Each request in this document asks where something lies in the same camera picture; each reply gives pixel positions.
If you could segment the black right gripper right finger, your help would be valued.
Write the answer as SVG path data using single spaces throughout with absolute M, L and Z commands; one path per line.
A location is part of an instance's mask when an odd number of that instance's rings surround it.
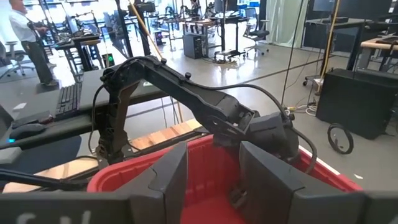
M 356 224 L 363 203 L 250 142 L 240 145 L 246 190 L 245 217 L 252 224 Z

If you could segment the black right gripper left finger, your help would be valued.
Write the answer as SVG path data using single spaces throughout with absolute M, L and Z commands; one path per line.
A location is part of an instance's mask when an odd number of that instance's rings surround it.
M 187 173 L 187 143 L 181 142 L 116 193 L 129 197 L 134 224 L 180 224 Z

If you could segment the red plastic bin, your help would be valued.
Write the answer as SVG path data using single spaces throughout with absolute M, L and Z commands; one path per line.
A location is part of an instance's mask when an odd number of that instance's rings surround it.
M 116 193 L 116 190 L 171 149 L 111 165 L 97 173 L 90 181 L 88 191 L 108 196 L 109 200 L 96 202 L 92 211 L 83 214 L 81 224 L 134 224 L 129 197 Z M 180 224 L 252 224 L 245 217 L 246 190 L 239 152 L 240 148 L 214 146 L 209 136 L 187 143 L 187 186 Z M 308 157 L 303 156 L 295 168 L 303 172 L 307 161 Z M 321 165 L 316 165 L 310 176 L 345 193 L 363 197 L 361 192 Z

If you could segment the long white tape strip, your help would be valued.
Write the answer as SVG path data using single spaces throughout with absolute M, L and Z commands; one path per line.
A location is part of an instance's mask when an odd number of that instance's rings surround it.
M 298 148 L 301 152 L 304 152 L 309 157 L 313 156 L 313 154 L 310 151 L 308 151 L 306 148 L 304 148 L 302 146 L 299 146 Z M 340 175 L 340 173 L 336 169 L 334 169 L 332 166 L 330 166 L 329 164 L 327 164 L 326 162 L 324 162 L 323 160 L 321 160 L 319 158 L 317 158 L 317 164 L 320 164 L 321 166 L 323 166 L 330 172 L 334 173 L 335 175 Z

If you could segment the black computer case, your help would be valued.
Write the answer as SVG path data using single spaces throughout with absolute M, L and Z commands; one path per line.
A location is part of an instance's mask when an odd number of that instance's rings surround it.
M 366 139 L 386 132 L 398 99 L 398 74 L 335 68 L 325 74 L 316 117 Z

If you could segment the black office chair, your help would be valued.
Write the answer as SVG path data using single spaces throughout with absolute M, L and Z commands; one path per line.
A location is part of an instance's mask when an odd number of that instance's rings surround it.
M 265 55 L 269 52 L 267 47 L 261 47 L 260 45 L 267 44 L 266 37 L 270 32 L 266 29 L 266 24 L 269 22 L 267 19 L 260 19 L 257 11 L 254 7 L 248 7 L 244 10 L 244 15 L 247 19 L 246 29 L 243 37 L 254 42 L 254 45 L 245 47 L 244 57 L 249 56 L 250 51 L 260 52 L 261 55 Z

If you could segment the pale green curtain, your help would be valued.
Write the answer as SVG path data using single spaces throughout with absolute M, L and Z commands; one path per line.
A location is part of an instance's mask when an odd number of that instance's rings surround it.
M 283 47 L 301 48 L 308 0 L 267 0 L 267 41 Z

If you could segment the dark computer tower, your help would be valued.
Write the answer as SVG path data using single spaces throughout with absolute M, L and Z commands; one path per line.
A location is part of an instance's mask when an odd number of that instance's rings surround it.
M 199 35 L 187 34 L 183 36 L 184 56 L 192 59 L 203 57 L 202 42 Z

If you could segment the backlit black keyboard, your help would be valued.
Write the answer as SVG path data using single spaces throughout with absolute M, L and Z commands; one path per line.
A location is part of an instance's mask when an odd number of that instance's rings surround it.
M 57 106 L 55 109 L 56 121 L 68 119 L 78 114 L 81 86 L 81 83 L 75 83 L 60 89 Z

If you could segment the black mouse blue light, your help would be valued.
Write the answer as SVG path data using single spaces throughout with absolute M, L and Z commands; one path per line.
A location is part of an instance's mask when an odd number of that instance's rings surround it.
M 16 140 L 25 139 L 31 136 L 38 135 L 47 129 L 44 124 L 25 124 L 14 129 L 9 135 L 9 141 L 14 142 Z

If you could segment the black desk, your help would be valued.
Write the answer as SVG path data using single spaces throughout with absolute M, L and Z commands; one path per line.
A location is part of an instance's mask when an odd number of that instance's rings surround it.
M 55 121 L 47 125 L 47 129 L 35 136 L 25 139 L 10 141 L 10 133 L 12 128 L 9 128 L 4 136 L 0 139 L 0 150 L 11 147 L 20 147 L 22 150 L 31 149 L 33 147 L 41 146 L 51 142 L 59 141 L 62 139 L 74 137 L 80 134 L 88 133 L 92 128 L 92 112 L 91 107 L 96 90 L 103 84 L 100 77 L 103 75 L 103 70 L 93 70 L 85 72 L 83 75 L 83 82 L 92 82 L 88 84 L 88 88 L 82 87 L 80 103 L 83 105 L 83 110 L 78 116 L 74 116 L 62 121 Z M 134 92 L 129 98 L 129 105 L 135 105 L 151 101 L 158 98 L 168 96 L 155 86 L 144 86 L 144 81 L 136 87 Z M 53 116 L 56 112 L 58 96 L 60 90 L 49 91 L 40 93 L 29 99 L 25 108 L 21 111 L 17 119 L 32 116 L 33 114 L 49 111 Z M 99 128 L 100 137 L 107 134 L 110 129 L 110 115 L 108 111 L 109 93 L 106 90 L 101 90 L 96 99 L 95 108 L 95 125 L 94 130 Z

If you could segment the grey office chair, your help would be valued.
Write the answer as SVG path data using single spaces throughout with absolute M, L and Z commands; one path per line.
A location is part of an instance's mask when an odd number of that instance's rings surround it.
M 20 71 L 22 76 L 25 76 L 25 69 L 35 70 L 34 67 L 22 66 L 21 62 L 27 54 L 23 50 L 15 50 L 16 45 L 17 41 L 6 42 L 6 44 L 0 41 L 0 58 L 15 61 L 16 63 L 15 65 L 12 64 L 12 68 L 0 75 L 0 79 L 5 76 L 10 77 L 12 73 L 17 73 L 18 71 Z

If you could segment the person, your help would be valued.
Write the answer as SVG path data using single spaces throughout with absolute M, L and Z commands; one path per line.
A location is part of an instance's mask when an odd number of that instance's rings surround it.
M 37 31 L 46 31 L 46 28 L 34 27 L 31 29 L 28 26 L 30 20 L 26 16 L 27 9 L 25 8 L 23 0 L 9 0 L 9 4 L 11 6 L 9 22 L 15 35 L 21 42 L 22 48 L 34 64 L 40 83 L 45 86 L 58 85 L 58 81 L 54 79 L 47 65 L 44 51 L 42 50 L 42 46 L 36 34 Z

